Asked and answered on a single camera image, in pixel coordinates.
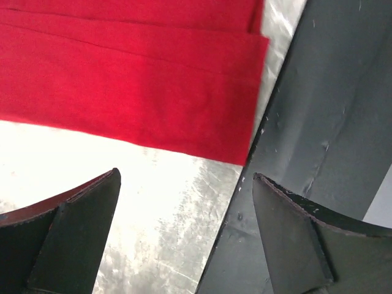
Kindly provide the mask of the red t shirt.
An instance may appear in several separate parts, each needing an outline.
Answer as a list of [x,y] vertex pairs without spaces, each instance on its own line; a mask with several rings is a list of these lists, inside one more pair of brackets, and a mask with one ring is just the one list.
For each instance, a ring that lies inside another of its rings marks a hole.
[[2,1],[1,119],[246,162],[263,1]]

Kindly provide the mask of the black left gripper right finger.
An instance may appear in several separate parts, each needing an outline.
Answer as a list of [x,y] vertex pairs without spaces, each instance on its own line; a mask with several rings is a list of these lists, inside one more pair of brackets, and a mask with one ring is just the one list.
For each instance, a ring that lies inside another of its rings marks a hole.
[[391,293],[391,229],[256,173],[252,196],[274,293]]

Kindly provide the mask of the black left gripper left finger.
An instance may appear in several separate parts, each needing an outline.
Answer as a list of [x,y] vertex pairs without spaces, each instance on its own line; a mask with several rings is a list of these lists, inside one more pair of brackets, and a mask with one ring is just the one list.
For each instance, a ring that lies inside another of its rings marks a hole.
[[1,214],[1,293],[92,293],[121,187],[114,168]]

